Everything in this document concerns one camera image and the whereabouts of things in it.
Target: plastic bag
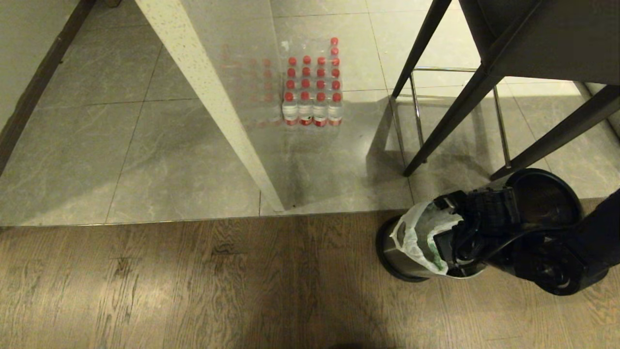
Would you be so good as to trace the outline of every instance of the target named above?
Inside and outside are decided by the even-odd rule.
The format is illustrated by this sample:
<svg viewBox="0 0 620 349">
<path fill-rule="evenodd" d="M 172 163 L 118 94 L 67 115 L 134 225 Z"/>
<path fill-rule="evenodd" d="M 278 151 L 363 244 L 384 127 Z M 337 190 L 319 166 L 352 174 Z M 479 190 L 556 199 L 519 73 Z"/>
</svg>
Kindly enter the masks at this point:
<svg viewBox="0 0 620 349">
<path fill-rule="evenodd" d="M 396 248 L 432 273 L 445 275 L 448 264 L 441 259 L 433 237 L 452 229 L 463 218 L 440 210 L 432 202 L 421 202 L 411 207 L 394 227 L 390 237 Z"/>
</svg>

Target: metal rod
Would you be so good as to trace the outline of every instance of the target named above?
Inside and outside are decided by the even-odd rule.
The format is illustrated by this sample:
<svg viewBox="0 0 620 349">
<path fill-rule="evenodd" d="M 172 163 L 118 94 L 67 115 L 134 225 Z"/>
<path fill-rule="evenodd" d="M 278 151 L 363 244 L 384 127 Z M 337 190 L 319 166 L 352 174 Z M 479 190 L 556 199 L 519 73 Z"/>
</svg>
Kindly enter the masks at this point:
<svg viewBox="0 0 620 349">
<path fill-rule="evenodd" d="M 475 73 L 477 69 L 474 68 L 444 68 L 440 66 L 416 66 L 414 70 L 421 71 L 461 71 L 463 73 Z"/>
<path fill-rule="evenodd" d="M 414 82 L 414 72 L 411 72 L 409 76 L 409 84 L 411 85 L 411 94 L 414 97 L 414 108 L 415 108 L 415 126 L 418 129 L 418 141 L 420 142 L 420 149 L 424 145 L 424 136 L 422 135 L 422 120 L 420 118 L 420 105 L 418 104 L 418 95 L 415 92 L 415 82 Z"/>
<path fill-rule="evenodd" d="M 508 151 L 508 140 L 506 139 L 506 129 L 503 124 L 502 108 L 500 107 L 500 96 L 497 94 L 497 86 L 493 87 L 493 97 L 495 99 L 495 111 L 497 112 L 497 123 L 500 126 L 500 138 L 502 139 L 502 150 L 504 152 L 504 161 L 506 169 L 512 167 L 510 163 L 510 152 Z"/>
</svg>

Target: gray tile floor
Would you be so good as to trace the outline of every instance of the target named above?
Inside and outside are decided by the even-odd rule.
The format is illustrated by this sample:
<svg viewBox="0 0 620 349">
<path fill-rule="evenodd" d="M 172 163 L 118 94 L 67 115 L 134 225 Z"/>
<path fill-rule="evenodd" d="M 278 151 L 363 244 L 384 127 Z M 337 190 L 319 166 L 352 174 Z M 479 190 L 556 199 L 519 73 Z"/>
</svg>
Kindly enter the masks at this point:
<svg viewBox="0 0 620 349">
<path fill-rule="evenodd" d="M 503 163 L 491 98 L 413 176 L 399 175 L 418 149 L 417 133 L 410 90 L 396 101 L 388 96 L 429 4 L 272 0 L 278 40 L 308 32 L 340 37 L 348 91 L 348 122 L 325 135 L 342 152 L 317 158 L 291 142 L 299 205 L 274 212 L 136 4 L 97 3 L 0 177 L 0 225 L 406 208 L 488 182 Z M 420 63 L 475 68 L 479 58 L 457 2 L 446 16 Z M 468 79 L 417 73 L 425 135 Z M 566 81 L 506 78 L 499 92 L 513 155 L 583 102 Z M 326 163 L 327 181 L 316 181 L 313 169 Z M 581 197 L 604 196 L 620 184 L 620 143 L 601 123 L 535 166 L 564 178 Z M 334 175 L 336 167 L 346 175 Z"/>
</svg>

